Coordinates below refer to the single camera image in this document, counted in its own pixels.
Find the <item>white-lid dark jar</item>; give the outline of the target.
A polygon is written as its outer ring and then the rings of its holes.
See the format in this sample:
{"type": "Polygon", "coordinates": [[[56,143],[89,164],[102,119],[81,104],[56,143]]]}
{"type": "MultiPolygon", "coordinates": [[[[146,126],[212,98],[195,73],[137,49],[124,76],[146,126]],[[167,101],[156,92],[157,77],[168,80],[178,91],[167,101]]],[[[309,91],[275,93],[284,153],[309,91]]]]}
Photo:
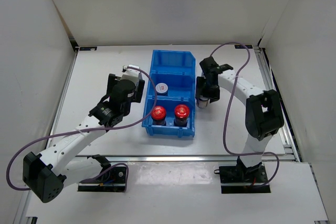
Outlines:
{"type": "Polygon", "coordinates": [[[209,105],[209,99],[199,98],[199,99],[197,100],[197,106],[198,106],[200,109],[204,109],[204,108],[206,108],[208,105],[209,105]]]}
{"type": "Polygon", "coordinates": [[[164,82],[160,82],[155,86],[155,91],[158,95],[167,95],[168,90],[168,85],[164,82]]]}

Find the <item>red-lid sauce jar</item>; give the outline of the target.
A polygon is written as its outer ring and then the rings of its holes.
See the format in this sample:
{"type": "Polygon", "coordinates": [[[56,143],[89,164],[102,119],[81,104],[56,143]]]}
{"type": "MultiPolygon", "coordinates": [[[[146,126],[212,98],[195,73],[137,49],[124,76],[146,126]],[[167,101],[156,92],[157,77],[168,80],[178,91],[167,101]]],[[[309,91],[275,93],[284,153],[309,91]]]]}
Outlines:
{"type": "Polygon", "coordinates": [[[190,109],[185,104],[179,104],[174,109],[174,125],[178,127],[186,127],[187,119],[190,115],[190,109]]]}
{"type": "Polygon", "coordinates": [[[166,110],[163,106],[155,106],[151,112],[153,125],[165,126],[166,125],[166,110]]]}

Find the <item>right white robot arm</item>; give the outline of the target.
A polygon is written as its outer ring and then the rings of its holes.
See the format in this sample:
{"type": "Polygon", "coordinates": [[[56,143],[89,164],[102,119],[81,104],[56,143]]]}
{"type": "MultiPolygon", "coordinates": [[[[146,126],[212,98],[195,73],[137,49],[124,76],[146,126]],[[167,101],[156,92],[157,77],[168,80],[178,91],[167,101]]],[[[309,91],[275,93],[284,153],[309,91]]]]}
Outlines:
{"type": "Polygon", "coordinates": [[[219,65],[212,56],[199,63],[202,75],[196,78],[195,98],[199,108],[220,99],[220,89],[236,97],[246,108],[245,126],[248,132],[242,154],[237,158],[236,177],[247,182],[261,166],[261,157],[270,139],[284,125],[279,94],[263,90],[239,77],[233,67],[219,65]]]}

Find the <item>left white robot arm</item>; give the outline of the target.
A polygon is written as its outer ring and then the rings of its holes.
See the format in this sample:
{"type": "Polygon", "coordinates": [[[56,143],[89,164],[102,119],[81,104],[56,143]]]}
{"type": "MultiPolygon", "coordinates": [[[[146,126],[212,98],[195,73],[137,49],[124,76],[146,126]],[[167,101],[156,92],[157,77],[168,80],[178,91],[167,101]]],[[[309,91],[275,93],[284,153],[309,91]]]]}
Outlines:
{"type": "Polygon", "coordinates": [[[24,157],[23,181],[41,202],[52,201],[64,187],[91,176],[98,182],[108,180],[110,164],[102,156],[94,155],[84,163],[75,163],[73,158],[130,113],[131,103],[141,101],[144,84],[138,70],[127,69],[121,77],[110,74],[106,95],[77,126],[74,135],[24,157]]]}

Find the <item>blue three-compartment plastic bin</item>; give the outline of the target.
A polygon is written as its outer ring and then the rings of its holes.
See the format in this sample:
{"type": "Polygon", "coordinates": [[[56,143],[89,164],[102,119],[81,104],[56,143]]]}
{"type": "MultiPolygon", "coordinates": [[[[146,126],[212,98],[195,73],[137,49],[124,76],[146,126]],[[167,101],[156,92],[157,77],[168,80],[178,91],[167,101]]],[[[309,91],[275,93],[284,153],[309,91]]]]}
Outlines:
{"type": "Polygon", "coordinates": [[[153,51],[150,77],[155,85],[150,82],[148,84],[143,114],[149,114],[154,104],[163,106],[166,110],[166,125],[153,125],[150,113],[150,116],[142,122],[142,127],[148,135],[169,135],[179,138],[195,136],[195,64],[196,60],[189,51],[153,51]],[[167,95],[156,93],[155,86],[160,82],[168,85],[167,95]],[[174,125],[174,109],[179,104],[185,104],[190,109],[186,127],[174,125]]]}

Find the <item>right black corner label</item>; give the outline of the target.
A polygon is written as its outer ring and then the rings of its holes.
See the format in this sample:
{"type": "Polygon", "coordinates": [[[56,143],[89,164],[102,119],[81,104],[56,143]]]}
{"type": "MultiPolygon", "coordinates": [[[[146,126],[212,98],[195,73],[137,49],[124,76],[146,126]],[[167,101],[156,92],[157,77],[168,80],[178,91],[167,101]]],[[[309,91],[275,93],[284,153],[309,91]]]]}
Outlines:
{"type": "Polygon", "coordinates": [[[235,49],[253,49],[252,45],[235,45],[235,49]]]}

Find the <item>black corner label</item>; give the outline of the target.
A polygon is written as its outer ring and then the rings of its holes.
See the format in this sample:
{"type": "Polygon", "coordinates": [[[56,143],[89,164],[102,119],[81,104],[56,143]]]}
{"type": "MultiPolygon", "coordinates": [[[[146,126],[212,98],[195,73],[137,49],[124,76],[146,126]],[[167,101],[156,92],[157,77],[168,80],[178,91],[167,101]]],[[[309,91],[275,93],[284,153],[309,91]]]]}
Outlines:
{"type": "Polygon", "coordinates": [[[253,49],[252,45],[235,45],[235,49],[253,49]]]}
{"type": "Polygon", "coordinates": [[[79,51],[96,51],[97,47],[80,47],[79,51]]]}

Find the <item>left black corner label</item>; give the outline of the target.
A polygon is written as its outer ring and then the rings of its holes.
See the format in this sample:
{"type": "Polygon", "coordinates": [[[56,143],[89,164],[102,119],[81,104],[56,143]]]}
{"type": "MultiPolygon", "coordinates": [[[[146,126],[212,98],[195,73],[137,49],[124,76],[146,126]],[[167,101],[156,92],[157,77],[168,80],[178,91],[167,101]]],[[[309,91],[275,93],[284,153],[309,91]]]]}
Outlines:
{"type": "Polygon", "coordinates": [[[79,51],[96,51],[97,47],[80,47],[79,51]]]}

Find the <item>aluminium frame rail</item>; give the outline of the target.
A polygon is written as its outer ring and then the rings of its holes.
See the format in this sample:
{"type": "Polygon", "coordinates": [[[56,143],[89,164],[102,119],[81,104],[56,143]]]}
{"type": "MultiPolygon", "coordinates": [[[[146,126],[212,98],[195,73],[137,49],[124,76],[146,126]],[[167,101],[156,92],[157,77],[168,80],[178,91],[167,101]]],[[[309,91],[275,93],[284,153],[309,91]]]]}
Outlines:
{"type": "MultiPolygon", "coordinates": [[[[293,154],[278,155],[280,161],[296,161],[293,154]]],[[[109,162],[234,162],[235,156],[210,155],[210,156],[106,156],[109,162]]],[[[77,156],[71,161],[84,161],[87,156],[77,156]]],[[[263,156],[263,161],[276,161],[272,155],[263,156]]]]}

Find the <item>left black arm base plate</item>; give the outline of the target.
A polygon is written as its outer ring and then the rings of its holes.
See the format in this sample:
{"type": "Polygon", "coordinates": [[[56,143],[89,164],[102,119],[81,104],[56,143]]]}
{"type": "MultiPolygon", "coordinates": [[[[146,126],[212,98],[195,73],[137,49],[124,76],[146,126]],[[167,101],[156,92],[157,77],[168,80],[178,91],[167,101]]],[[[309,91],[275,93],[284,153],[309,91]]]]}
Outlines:
{"type": "Polygon", "coordinates": [[[100,155],[90,156],[98,161],[103,173],[95,179],[87,179],[78,184],[78,192],[92,193],[125,193],[128,185],[129,167],[126,163],[111,164],[107,158],[100,155]]]}

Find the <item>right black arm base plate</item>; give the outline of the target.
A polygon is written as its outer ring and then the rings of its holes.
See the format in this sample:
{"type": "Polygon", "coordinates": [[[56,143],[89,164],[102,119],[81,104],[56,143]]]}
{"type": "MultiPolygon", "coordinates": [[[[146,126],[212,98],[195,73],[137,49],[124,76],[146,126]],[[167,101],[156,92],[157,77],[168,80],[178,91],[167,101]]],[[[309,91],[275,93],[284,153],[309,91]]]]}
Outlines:
{"type": "Polygon", "coordinates": [[[244,174],[236,166],[220,166],[214,170],[219,175],[222,194],[267,194],[271,193],[264,165],[252,174],[244,174]]]}

